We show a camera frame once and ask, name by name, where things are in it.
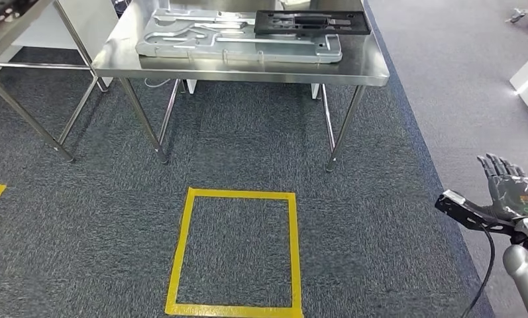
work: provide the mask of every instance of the gray carpet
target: gray carpet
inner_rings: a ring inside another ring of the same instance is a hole
[[[0,80],[58,134],[89,74]],[[169,87],[133,83],[158,128]],[[352,87],[328,90],[339,129]],[[187,187],[296,193],[306,317],[456,317],[470,295],[390,87],[366,91],[332,174],[323,121],[308,85],[202,81],[178,98],[163,166],[115,83],[94,92],[67,164],[0,99],[0,317],[165,316]],[[196,199],[178,301],[289,303],[286,214]]]

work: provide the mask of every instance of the black tray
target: black tray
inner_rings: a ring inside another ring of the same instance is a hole
[[[353,34],[371,33],[363,11],[267,11],[256,12],[256,34]]]

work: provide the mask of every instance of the robotic hand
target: robotic hand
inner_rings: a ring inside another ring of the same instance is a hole
[[[467,316],[490,278],[495,247],[490,232],[509,235],[511,246],[503,254],[507,273],[515,281],[528,312],[528,177],[521,167],[493,154],[479,156],[492,197],[492,205],[481,207],[461,194],[446,190],[435,207],[467,229],[484,231],[490,242],[490,265]]]
[[[487,154],[478,156],[492,197],[492,206],[487,211],[504,221],[528,217],[528,177],[521,167],[505,158]]]

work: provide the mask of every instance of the metal tray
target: metal tray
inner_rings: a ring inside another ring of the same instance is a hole
[[[371,33],[363,11],[266,11],[256,13],[256,34]]]
[[[157,9],[135,49],[160,58],[289,63],[335,63],[342,59],[336,34],[298,36],[254,33],[256,13]]]

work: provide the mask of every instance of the metal bar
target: metal bar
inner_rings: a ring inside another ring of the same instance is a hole
[[[332,122],[330,121],[330,109],[328,108],[328,99],[326,98],[326,85],[321,84],[320,90],[322,93],[322,104],[324,106],[324,118],[326,119],[326,128],[328,129],[328,142],[330,143],[330,153],[332,153],[334,152],[334,148],[336,148],[336,141],[334,140]]]
[[[28,111],[22,106],[20,105],[20,103],[18,103],[18,101],[12,97],[10,94],[8,94],[8,92],[6,91],[6,89],[4,88],[4,86],[2,86],[2,84],[0,84],[0,96],[18,113],[20,114],[25,120],[26,122],[28,122],[28,124],[30,124],[30,126],[35,129],[35,131],[38,132],[38,134],[40,134],[43,139],[45,139],[45,141],[50,144],[53,149],[57,150],[58,152],[61,153],[61,155],[69,162],[73,161],[74,160],[74,157],[68,153],[65,148],[63,148],[63,146],[61,144],[59,144],[57,142],[57,140],[55,140],[55,138],[53,138],[49,132],[47,132],[36,120],[35,118],[30,114],[28,113]]]
[[[158,155],[160,161],[162,161],[163,164],[168,163],[168,157],[164,154],[164,151],[162,150],[162,147],[160,146],[160,143],[158,142],[158,139],[156,138],[156,135],[154,134],[154,131],[152,130],[152,127],[150,126],[150,123],[148,122],[148,119],[146,118],[146,115],[144,114],[144,111],[141,107],[139,98],[135,94],[135,90],[133,89],[133,86],[131,85],[131,82],[127,78],[120,78],[121,84],[123,86],[123,89],[125,90],[125,93],[131,100],[131,105],[133,106],[133,111],[135,111],[135,115],[137,115],[137,118],[139,119],[139,122],[145,129],[146,135],[150,141],[150,143],[154,147],[154,151]]]
[[[75,64],[47,64],[47,63],[1,63],[0,68],[44,68],[51,70],[90,70],[86,65]]]
[[[346,133],[348,132],[348,129],[351,125],[355,111],[357,110],[357,106],[359,105],[359,102],[361,101],[361,98],[363,97],[363,93],[365,93],[365,86],[358,86],[355,89],[355,92],[353,93],[350,107],[348,109],[346,117],[344,118],[344,123],[342,124],[342,129],[340,130],[340,134],[338,135],[338,140],[336,140],[336,146],[334,147],[334,150],[332,151],[332,154],[330,155],[330,160],[328,161],[328,164],[326,165],[327,172],[334,171],[334,165],[336,164],[336,157],[338,156],[338,153],[340,152],[340,149],[342,148],[344,144]]]
[[[90,69],[90,73],[92,73],[92,76],[97,76],[95,70],[92,68],[92,59],[90,58],[90,55],[88,55],[88,52],[86,50],[86,47],[84,46],[84,43],[82,43],[82,40],[80,39],[80,36],[78,36],[78,33],[76,32],[76,29],[74,28],[74,25],[69,20],[69,17],[67,16],[67,12],[63,9],[61,4],[59,3],[59,0],[53,1],[53,6],[55,7],[55,10],[57,10],[57,13],[59,14],[59,17],[65,24],[65,27],[67,28],[67,31],[69,31],[69,34],[71,35],[74,44],[76,44],[76,48],[78,49],[78,52],[80,53],[80,56],[82,57],[82,60],[88,66]],[[107,91],[107,85],[104,83],[103,79],[98,76],[98,87],[100,87],[100,90],[102,92]]]
[[[64,144],[65,140],[67,139],[67,136],[69,135],[72,127],[74,126],[74,123],[76,122],[76,119],[80,115],[80,112],[82,111],[82,108],[84,107],[84,104],[86,104],[86,101],[88,100],[88,97],[90,97],[90,94],[94,90],[94,86],[96,85],[96,82],[98,80],[97,76],[94,76],[94,79],[92,80],[92,83],[88,86],[88,89],[82,95],[82,98],[80,99],[80,102],[76,106],[76,109],[71,115],[71,118],[69,119],[67,125],[65,126],[65,129],[63,129],[63,132],[61,133],[61,136],[59,137],[59,143]]]
[[[181,94],[185,94],[185,91],[186,91],[184,81],[185,81],[184,79],[181,79],[181,80],[180,80],[180,93],[181,93]]]
[[[160,127],[160,133],[158,134],[158,143],[162,144],[164,141],[164,135],[166,134],[166,128],[168,127],[168,121],[170,120],[170,114],[172,113],[172,108],[174,107],[174,102],[176,101],[176,93],[178,92],[178,86],[182,82],[181,79],[174,81],[174,88],[172,88],[172,93],[170,94],[170,100],[168,101],[168,107],[166,108],[166,113],[164,113],[164,120],[162,120],[162,127]]]

